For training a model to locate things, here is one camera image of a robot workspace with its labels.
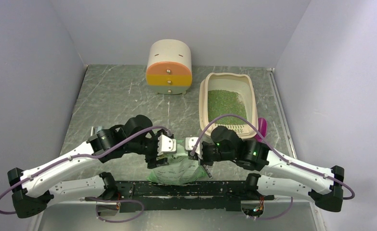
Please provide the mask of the green litter bag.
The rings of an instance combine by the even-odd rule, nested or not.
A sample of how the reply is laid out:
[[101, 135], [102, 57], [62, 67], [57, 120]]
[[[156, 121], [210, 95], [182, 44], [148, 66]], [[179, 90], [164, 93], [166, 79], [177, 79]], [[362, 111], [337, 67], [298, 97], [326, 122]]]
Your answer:
[[207, 177], [196, 160], [188, 158], [185, 148], [177, 145], [177, 153], [167, 154], [168, 165], [151, 170], [147, 181], [162, 185], [184, 185]]

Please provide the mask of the magenta plastic scoop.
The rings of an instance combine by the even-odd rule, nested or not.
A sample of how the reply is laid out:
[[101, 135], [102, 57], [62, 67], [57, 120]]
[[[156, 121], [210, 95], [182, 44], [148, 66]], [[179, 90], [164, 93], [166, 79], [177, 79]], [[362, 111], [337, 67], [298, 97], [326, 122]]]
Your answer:
[[260, 134], [262, 136], [260, 136], [258, 134], [255, 136], [255, 139], [258, 142], [263, 142], [262, 137], [264, 137], [264, 138], [266, 137], [266, 135], [267, 135], [267, 127], [268, 127], [268, 123], [267, 123], [266, 119], [263, 118], [263, 117], [259, 117], [258, 118], [258, 131], [260, 132]]

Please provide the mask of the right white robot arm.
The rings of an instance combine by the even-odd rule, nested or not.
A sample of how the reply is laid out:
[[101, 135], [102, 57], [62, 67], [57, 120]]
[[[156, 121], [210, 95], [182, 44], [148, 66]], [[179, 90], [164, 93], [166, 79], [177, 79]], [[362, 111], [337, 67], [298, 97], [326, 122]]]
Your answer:
[[212, 142], [201, 142], [202, 163], [232, 161], [249, 170], [244, 194], [249, 199], [284, 195], [313, 202], [320, 209], [340, 212], [343, 204], [344, 168], [318, 167], [280, 152], [255, 139], [243, 140], [233, 131], [218, 126]]

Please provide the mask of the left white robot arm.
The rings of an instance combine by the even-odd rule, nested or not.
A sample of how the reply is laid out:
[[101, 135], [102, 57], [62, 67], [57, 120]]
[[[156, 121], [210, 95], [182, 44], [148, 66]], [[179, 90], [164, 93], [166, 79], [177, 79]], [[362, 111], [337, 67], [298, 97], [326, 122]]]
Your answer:
[[153, 169], [167, 163], [166, 159], [160, 159], [162, 154], [176, 150], [170, 130], [154, 126], [148, 117], [137, 115], [124, 125], [96, 132], [72, 151], [46, 164], [29, 170], [10, 170], [8, 180], [14, 213], [19, 218], [29, 218], [66, 200], [117, 199], [118, 186], [111, 173], [102, 172], [81, 180], [67, 181], [66, 178], [131, 153], [144, 155], [147, 167]]

